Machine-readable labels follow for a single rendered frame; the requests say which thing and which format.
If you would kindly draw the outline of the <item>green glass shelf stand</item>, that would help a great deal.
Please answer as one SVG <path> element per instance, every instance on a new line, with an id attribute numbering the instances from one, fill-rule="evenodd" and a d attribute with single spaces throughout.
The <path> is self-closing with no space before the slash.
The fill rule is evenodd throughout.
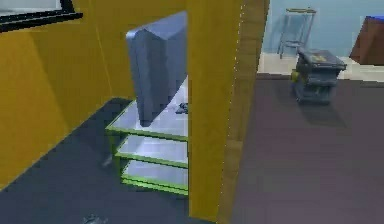
<path id="1" fill-rule="evenodd" d="M 140 125 L 137 103 L 131 102 L 106 128 L 121 182 L 152 190 L 188 193 L 188 102 L 183 81 L 169 105 L 150 126 Z"/>

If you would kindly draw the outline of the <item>brown wooden cabinet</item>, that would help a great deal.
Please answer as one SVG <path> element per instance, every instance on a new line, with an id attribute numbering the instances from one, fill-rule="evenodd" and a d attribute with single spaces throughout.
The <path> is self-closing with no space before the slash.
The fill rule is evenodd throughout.
<path id="1" fill-rule="evenodd" d="M 366 16 L 350 58 L 360 65 L 384 66 L 384 16 Z"/>

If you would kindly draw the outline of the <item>grey metal frame chair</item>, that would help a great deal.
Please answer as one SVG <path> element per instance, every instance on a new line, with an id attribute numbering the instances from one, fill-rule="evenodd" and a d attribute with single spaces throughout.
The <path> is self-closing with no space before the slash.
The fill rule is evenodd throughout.
<path id="1" fill-rule="evenodd" d="M 286 8 L 277 54 L 283 57 L 286 48 L 305 48 L 317 11 L 311 7 Z"/>

